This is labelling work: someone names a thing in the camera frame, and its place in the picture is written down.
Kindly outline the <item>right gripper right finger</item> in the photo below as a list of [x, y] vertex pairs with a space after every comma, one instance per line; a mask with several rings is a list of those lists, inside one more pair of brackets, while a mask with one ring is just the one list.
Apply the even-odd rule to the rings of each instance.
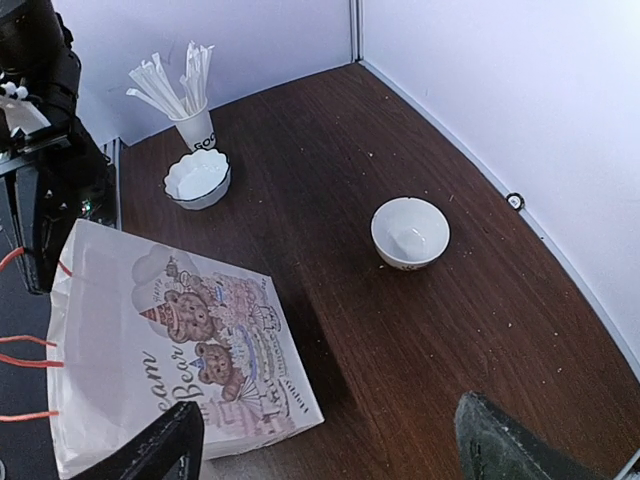
[[466, 479], [602, 479], [604, 476], [552, 448], [485, 395], [464, 393], [455, 433]]

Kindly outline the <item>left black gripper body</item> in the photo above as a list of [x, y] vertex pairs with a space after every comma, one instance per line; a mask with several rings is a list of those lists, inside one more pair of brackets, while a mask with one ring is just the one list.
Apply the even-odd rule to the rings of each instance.
[[78, 119], [1, 142], [1, 226], [31, 294], [51, 291], [78, 219], [113, 226], [116, 167]]

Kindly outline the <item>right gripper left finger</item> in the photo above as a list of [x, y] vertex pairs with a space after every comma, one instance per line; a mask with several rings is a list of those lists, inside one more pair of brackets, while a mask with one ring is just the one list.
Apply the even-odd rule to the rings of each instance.
[[178, 402], [121, 449], [74, 478], [187, 479], [200, 475], [204, 421], [197, 403]]

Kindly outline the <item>white paper takeout bag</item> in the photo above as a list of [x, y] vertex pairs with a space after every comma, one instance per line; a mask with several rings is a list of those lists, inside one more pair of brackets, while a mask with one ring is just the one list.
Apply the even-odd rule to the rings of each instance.
[[207, 460], [324, 420], [272, 279], [78, 221], [49, 294], [20, 282], [1, 241], [1, 471], [70, 479], [181, 402], [203, 418]]

